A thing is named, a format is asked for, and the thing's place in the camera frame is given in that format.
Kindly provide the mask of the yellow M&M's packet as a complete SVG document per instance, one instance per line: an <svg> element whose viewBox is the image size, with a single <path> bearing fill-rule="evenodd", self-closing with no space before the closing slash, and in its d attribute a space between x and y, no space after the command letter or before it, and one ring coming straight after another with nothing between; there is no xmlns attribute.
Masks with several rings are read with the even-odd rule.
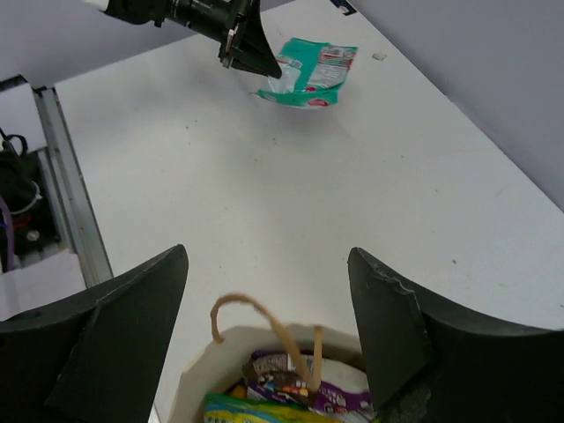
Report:
<svg viewBox="0 0 564 423"><path fill-rule="evenodd" d="M244 385L236 385L230 392L230 396L237 399L247 398L247 387Z"/></svg>

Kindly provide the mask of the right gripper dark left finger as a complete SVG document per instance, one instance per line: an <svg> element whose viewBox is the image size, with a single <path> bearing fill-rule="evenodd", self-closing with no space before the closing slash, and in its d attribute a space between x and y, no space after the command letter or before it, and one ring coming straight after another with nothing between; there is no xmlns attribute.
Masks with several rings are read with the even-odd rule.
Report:
<svg viewBox="0 0 564 423"><path fill-rule="evenodd" d="M146 422L184 293L176 245L1 323L3 422Z"/></svg>

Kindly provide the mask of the brown paper bag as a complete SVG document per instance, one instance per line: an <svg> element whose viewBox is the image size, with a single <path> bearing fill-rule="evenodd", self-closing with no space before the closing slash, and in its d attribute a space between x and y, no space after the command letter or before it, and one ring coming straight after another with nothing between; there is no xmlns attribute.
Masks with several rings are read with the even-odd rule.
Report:
<svg viewBox="0 0 564 423"><path fill-rule="evenodd" d="M266 325L219 327L219 310L251 306ZM212 341L182 373L171 422L376 422L357 337L284 324L242 293L211 308Z"/></svg>

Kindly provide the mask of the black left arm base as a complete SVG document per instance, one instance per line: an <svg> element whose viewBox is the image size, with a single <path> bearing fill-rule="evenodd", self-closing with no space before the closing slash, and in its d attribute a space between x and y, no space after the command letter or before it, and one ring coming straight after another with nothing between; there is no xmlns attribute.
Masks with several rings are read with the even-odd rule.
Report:
<svg viewBox="0 0 564 423"><path fill-rule="evenodd" d="M56 227L39 153L19 134L1 133L1 271L56 247Z"/></svg>

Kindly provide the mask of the purple Fox's candy bag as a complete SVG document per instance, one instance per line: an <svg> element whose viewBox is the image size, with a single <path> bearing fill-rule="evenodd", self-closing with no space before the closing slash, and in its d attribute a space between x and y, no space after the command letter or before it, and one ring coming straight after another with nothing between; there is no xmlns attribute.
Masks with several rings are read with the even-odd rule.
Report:
<svg viewBox="0 0 564 423"><path fill-rule="evenodd" d="M250 359L261 353L282 352L257 351L251 355ZM318 412L320 414L328 415L343 422L369 422L376 417L367 376L356 367L342 361L324 358L321 392L323 412Z"/></svg>

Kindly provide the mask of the brown M&M's packet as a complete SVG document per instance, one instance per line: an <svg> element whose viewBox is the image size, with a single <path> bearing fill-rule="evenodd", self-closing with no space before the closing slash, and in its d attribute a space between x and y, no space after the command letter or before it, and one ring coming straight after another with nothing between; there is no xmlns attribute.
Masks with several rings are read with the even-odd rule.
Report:
<svg viewBox="0 0 564 423"><path fill-rule="evenodd" d="M312 375L315 389L298 373L288 353L261 353L253 356L242 367L247 384L247 397L281 404L296 404L323 412L323 358L311 354L302 354L301 358L305 360L306 369Z"/></svg>

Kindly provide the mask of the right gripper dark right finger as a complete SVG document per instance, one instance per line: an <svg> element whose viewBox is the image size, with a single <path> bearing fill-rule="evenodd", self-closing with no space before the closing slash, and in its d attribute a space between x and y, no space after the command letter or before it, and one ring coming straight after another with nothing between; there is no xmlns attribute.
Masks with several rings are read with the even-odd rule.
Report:
<svg viewBox="0 0 564 423"><path fill-rule="evenodd" d="M562 421L561 331L457 304L364 249L350 251L348 274L379 421Z"/></svg>

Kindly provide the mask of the teal tissue packet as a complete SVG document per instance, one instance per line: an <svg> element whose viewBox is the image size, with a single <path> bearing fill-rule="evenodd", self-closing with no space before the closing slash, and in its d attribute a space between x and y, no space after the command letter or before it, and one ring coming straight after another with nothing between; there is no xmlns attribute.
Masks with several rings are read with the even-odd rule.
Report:
<svg viewBox="0 0 564 423"><path fill-rule="evenodd" d="M277 56L281 77L268 77L256 95L291 108L333 106L357 53L353 46L292 38Z"/></svg>

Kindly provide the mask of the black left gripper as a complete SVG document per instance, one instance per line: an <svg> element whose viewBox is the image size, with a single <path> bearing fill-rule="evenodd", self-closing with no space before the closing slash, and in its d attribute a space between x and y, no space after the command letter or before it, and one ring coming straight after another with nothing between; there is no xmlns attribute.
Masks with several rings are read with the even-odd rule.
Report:
<svg viewBox="0 0 564 423"><path fill-rule="evenodd" d="M219 60L225 68L280 79L282 70L265 35L259 1L220 1Z"/></svg>

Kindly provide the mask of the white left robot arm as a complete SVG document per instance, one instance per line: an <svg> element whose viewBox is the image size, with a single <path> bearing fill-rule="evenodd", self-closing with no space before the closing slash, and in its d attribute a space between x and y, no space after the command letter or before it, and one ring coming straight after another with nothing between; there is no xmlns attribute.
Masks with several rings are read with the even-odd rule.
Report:
<svg viewBox="0 0 564 423"><path fill-rule="evenodd" d="M234 68L279 79L282 70L267 41L258 1L108 0L90 4L105 15L134 26L170 20L219 43L219 61Z"/></svg>

